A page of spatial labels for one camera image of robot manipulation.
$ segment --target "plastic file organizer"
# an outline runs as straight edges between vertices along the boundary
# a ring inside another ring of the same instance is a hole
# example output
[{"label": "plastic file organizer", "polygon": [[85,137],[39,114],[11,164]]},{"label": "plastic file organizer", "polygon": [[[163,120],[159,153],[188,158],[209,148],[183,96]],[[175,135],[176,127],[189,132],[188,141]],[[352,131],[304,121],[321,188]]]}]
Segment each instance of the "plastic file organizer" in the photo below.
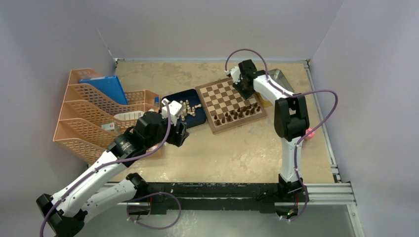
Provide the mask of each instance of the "plastic file organizer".
[{"label": "plastic file organizer", "polygon": [[[120,105],[94,86],[79,83],[80,79],[101,77],[93,69],[77,69],[70,72],[67,89],[53,141],[88,163],[94,163],[111,144],[116,135],[101,128],[104,123],[115,122],[123,132],[134,126],[137,120],[119,120],[114,115],[130,111],[148,111],[158,94],[148,90],[125,93],[128,105]],[[162,155],[162,149],[152,157]]]}]

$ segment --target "gray wall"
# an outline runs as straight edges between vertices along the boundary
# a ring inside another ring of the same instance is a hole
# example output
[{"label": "gray wall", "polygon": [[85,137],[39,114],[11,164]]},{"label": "gray wall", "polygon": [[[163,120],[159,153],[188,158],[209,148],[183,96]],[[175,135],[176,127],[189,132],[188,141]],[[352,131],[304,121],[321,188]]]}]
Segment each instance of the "gray wall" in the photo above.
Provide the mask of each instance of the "gray wall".
[{"label": "gray wall", "polygon": [[[225,60],[238,48],[269,60],[311,58],[343,0],[86,0],[114,57]],[[246,53],[238,58],[248,58]]]},{"label": "gray wall", "polygon": [[113,72],[84,10],[78,0],[1,2],[0,236],[36,236],[42,222],[36,198],[85,169],[52,142],[69,71]]},{"label": "gray wall", "polygon": [[311,61],[367,236],[418,236],[418,26],[417,0],[346,0]]}]

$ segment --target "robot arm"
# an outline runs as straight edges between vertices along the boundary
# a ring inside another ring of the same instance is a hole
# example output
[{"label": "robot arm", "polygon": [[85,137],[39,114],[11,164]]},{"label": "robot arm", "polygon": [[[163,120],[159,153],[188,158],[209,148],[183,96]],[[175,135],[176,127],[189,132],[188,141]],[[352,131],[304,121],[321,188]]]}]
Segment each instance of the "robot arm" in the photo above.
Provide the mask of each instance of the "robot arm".
[{"label": "robot arm", "polygon": [[[278,85],[264,70],[258,71],[252,60],[245,60],[238,66],[226,71],[227,76],[233,79],[233,87],[245,99],[251,97],[255,92],[259,92],[264,98],[275,106],[274,127],[282,142],[282,167],[280,173],[280,183],[286,193],[292,193],[301,189],[294,168],[294,148],[295,144],[309,127],[307,105],[304,97],[292,98],[292,92]],[[300,167],[301,149],[297,150],[297,167]]]},{"label": "robot arm", "polygon": [[91,172],[87,179],[72,190],[65,200],[57,205],[48,218],[48,223],[58,237],[76,235],[93,217],[108,208],[135,197],[146,195],[147,183],[138,175],[130,174],[126,180],[116,186],[96,193],[112,177],[131,166],[134,161],[114,163],[102,169],[103,164],[119,159],[133,158],[161,142],[168,127],[168,117],[171,118],[170,133],[166,142],[180,147],[189,136],[184,122],[177,123],[177,116],[183,110],[176,101],[162,109],[162,113],[146,112],[139,118],[135,127],[128,128],[124,134],[115,138],[100,158],[75,181],[53,195],[43,194],[37,199],[37,205],[45,216],[61,197]]}]

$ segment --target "chessboard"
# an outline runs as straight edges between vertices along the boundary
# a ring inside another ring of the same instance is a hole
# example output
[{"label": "chessboard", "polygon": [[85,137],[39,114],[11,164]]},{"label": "chessboard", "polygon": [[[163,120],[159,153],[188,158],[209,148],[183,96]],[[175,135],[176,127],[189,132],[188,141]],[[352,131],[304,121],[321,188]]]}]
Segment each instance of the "chessboard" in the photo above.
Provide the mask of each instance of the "chessboard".
[{"label": "chessboard", "polygon": [[212,133],[256,121],[267,115],[255,95],[245,100],[233,87],[231,78],[195,87]]}]

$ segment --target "table surface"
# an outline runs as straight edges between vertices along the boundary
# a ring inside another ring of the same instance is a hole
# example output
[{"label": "table surface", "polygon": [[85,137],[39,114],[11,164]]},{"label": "table surface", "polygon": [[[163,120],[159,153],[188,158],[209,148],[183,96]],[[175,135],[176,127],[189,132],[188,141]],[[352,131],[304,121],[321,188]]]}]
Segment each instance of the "table surface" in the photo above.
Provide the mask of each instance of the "table surface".
[{"label": "table surface", "polygon": [[[167,226],[178,211],[166,215],[141,215],[141,222]],[[356,237],[346,205],[308,205],[291,224],[279,221],[276,214],[258,211],[182,210],[179,221],[171,228],[155,231],[126,221],[126,206],[116,205],[90,220],[77,237]]]},{"label": "table surface", "polygon": [[[270,63],[280,69],[296,93],[310,91],[302,63]],[[150,90],[160,97],[225,78],[224,63],[119,62],[116,69],[124,91]],[[310,127],[319,123],[313,96],[306,96]],[[282,163],[282,146],[274,127],[274,107],[268,116],[220,134],[212,134],[208,122],[188,129],[182,147],[163,146],[163,155],[144,158],[111,181],[137,172],[149,182],[251,182],[276,183]],[[301,172],[306,183],[334,183],[328,150],[319,128],[303,142]]]}]

